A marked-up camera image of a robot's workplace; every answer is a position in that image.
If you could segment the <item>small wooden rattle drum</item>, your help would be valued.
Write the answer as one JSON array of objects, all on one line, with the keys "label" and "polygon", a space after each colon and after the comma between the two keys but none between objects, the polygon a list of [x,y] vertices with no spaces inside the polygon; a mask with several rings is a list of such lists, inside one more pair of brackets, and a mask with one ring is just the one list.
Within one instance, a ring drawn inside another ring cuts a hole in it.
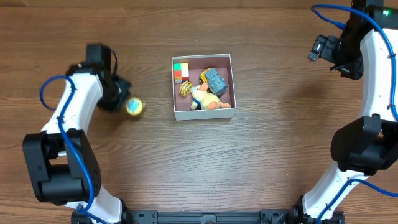
[{"label": "small wooden rattle drum", "polygon": [[128,99],[126,111],[131,116],[139,116],[144,110],[144,102],[136,97]]}]

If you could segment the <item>multicoloured puzzle cube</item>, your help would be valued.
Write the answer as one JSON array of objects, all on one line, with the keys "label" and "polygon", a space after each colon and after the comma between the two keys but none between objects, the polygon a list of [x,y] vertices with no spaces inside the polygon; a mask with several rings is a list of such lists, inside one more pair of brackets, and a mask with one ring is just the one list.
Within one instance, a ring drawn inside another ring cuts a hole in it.
[{"label": "multicoloured puzzle cube", "polygon": [[173,64],[173,76],[175,83],[183,83],[189,80],[189,66],[188,63]]}]

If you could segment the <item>yellow round ridged toy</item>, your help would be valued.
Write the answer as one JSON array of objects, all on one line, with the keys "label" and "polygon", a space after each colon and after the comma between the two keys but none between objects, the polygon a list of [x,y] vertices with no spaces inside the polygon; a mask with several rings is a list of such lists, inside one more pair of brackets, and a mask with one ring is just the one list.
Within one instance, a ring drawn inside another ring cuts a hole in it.
[{"label": "yellow round ridged toy", "polygon": [[191,89],[193,87],[193,84],[186,80],[183,83],[180,84],[180,88],[179,88],[179,93],[182,97],[187,97],[190,93],[191,93]]}]

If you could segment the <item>cream plush animal toy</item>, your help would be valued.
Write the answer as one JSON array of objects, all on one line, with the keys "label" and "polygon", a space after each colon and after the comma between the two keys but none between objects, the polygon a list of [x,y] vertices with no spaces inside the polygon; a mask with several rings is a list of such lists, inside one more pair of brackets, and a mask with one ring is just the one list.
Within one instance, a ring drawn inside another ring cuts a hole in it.
[{"label": "cream plush animal toy", "polygon": [[193,97],[191,110],[214,110],[222,108],[231,108],[227,102],[223,103],[216,95],[208,92],[208,84],[194,86],[190,93]]}]

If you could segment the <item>yellow and grey toy truck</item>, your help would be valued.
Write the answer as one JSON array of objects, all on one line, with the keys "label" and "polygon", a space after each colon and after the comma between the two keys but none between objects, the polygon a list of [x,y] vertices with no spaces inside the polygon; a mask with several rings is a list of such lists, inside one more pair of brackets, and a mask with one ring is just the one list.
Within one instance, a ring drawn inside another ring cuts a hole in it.
[{"label": "yellow and grey toy truck", "polygon": [[212,92],[216,96],[222,96],[225,94],[228,87],[224,78],[215,68],[207,68],[203,71],[200,75],[200,83],[207,83],[208,91]]}]

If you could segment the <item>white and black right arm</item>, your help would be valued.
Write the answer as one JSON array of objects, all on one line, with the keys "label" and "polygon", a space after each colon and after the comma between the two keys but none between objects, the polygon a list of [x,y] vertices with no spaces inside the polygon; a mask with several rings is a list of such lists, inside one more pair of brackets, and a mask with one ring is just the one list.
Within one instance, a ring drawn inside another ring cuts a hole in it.
[{"label": "white and black right arm", "polygon": [[319,35],[309,53],[342,77],[363,81],[359,117],[337,130],[332,163],[289,213],[289,223],[343,223],[337,206],[368,177],[397,160],[397,10],[382,1],[353,1],[341,35]]}]

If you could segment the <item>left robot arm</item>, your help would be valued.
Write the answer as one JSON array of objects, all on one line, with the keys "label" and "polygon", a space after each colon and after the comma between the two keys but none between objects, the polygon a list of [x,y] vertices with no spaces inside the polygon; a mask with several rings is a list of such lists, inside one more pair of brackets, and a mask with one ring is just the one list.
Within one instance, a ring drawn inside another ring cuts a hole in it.
[{"label": "left robot arm", "polygon": [[65,90],[48,123],[22,142],[35,197],[74,209],[72,223],[134,223],[127,205],[101,183],[101,170],[86,136],[95,108],[123,110],[131,84],[117,76],[117,56],[100,43],[86,46],[86,59],[49,78]]}]

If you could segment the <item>white square cardboard box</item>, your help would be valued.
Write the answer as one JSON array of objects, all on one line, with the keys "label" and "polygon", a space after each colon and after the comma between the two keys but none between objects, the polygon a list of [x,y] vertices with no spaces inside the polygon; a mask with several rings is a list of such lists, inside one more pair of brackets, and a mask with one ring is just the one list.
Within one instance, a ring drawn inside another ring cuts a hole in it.
[{"label": "white square cardboard box", "polygon": [[231,108],[225,109],[191,110],[192,96],[188,95],[184,98],[179,93],[179,85],[172,81],[174,114],[177,121],[232,118],[234,116],[234,112],[236,111],[236,96],[230,54],[174,56],[171,59],[171,65],[176,63],[188,64],[189,81],[194,85],[200,83],[199,76],[202,71],[210,67],[215,68],[228,85],[226,93],[220,97],[220,100],[231,105]]}]

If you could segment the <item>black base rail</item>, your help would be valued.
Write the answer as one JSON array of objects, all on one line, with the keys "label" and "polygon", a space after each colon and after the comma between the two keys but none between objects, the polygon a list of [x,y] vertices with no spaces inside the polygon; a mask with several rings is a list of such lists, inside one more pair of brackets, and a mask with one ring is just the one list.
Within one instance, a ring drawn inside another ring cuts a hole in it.
[{"label": "black base rail", "polygon": [[132,224],[275,224],[310,223],[315,218],[300,218],[294,210],[261,210],[259,212],[158,212],[156,210],[132,210],[122,212],[120,223]]}]

